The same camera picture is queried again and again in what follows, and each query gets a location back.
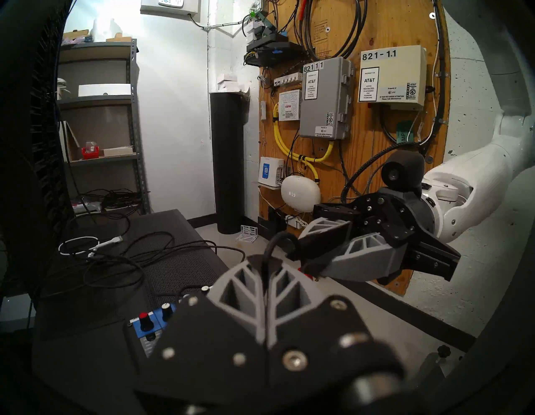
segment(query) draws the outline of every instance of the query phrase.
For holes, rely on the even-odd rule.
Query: knob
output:
[[[151,331],[154,329],[154,323],[151,321],[149,314],[141,313],[139,315],[139,324],[142,331]]]
[[[162,320],[167,321],[171,318],[172,315],[173,315],[173,309],[171,308],[171,304],[163,303],[162,304]]]

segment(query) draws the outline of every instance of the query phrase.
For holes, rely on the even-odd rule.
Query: floor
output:
[[[202,238],[214,241],[218,245],[239,248],[246,255],[263,253],[268,243],[261,236],[252,244],[238,242],[236,238],[239,233],[223,235],[217,231],[216,224],[207,225],[196,230]],[[239,252],[219,249],[218,255],[229,268],[237,265],[241,261],[241,254]],[[279,247],[275,249],[273,255],[295,268],[298,268],[300,265],[298,261],[295,262],[286,259],[284,251]],[[347,297],[353,302],[372,336],[377,340],[388,343],[398,354],[405,365],[409,378],[418,371],[426,356],[429,353],[436,352],[437,348],[443,344],[443,342],[411,326],[395,315],[384,311],[382,308],[370,303],[330,278],[320,278],[317,284],[327,295],[336,293]],[[463,355],[458,349],[451,346],[450,349],[452,354],[442,367],[445,373],[450,371],[455,366],[455,363],[458,362],[459,356]]]

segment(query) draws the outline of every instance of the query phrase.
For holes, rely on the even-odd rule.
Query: black shelf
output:
[[[71,167],[80,167],[85,165],[93,165],[100,163],[110,163],[124,160],[134,160],[139,156],[139,154],[127,154],[125,156],[110,156],[110,157],[99,157],[97,159],[87,159],[87,160],[73,160],[71,161]]]
[[[64,44],[59,50],[59,63],[81,61],[129,60],[132,53],[131,42],[89,42]]]
[[[65,98],[56,101],[62,110],[87,107],[108,107],[110,105],[128,105],[132,103],[131,95],[93,95]]]

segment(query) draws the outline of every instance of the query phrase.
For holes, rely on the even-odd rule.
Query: beige electrical box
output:
[[[425,100],[426,50],[420,45],[361,52],[359,102],[419,110]]]

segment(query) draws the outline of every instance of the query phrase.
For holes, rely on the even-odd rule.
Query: white wall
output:
[[[209,22],[219,24],[239,21],[248,13],[252,0],[210,0]],[[250,87],[247,123],[243,127],[244,155],[244,200],[245,215],[258,220],[258,166],[259,166],[259,119],[258,119],[258,75],[259,68],[243,66],[246,53],[246,38],[241,26],[212,29],[208,34],[208,80],[210,92],[217,90],[216,77],[220,73],[232,72],[238,82]]]
[[[207,33],[189,18],[140,14],[140,0],[78,0],[65,31],[114,18],[137,38],[137,93],[150,203],[186,218],[215,212],[208,113]],[[207,23],[202,0],[200,24]]]
[[[447,161],[492,139],[500,106],[472,36],[447,13],[452,90]],[[403,301],[474,336],[491,318],[516,271],[535,216],[535,169],[509,186],[503,204],[450,245],[462,254],[450,282],[415,272]]]

